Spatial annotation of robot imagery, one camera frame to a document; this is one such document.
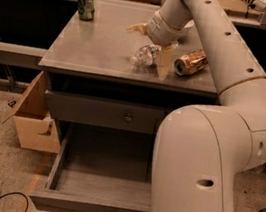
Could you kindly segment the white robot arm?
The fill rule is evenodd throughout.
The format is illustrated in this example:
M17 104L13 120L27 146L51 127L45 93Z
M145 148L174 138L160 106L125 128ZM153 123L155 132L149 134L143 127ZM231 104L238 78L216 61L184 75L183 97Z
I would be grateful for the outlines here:
M166 0L142 34L167 46L193 22L219 103L169 113L152 159L152 212L234 212L236 173L266 163L266 73L219 0Z

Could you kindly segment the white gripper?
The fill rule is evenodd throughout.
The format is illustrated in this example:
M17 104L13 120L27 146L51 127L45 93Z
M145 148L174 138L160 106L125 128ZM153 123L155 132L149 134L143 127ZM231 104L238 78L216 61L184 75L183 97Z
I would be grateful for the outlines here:
M129 25L127 31L130 33L136 31L142 35L146 35L154 44L161 46L157 52L157 73L160 80L165 80L168 76L172 64L175 43L182 29L185 27L186 19L180 17L163 17L161 11L158 10L146 23Z

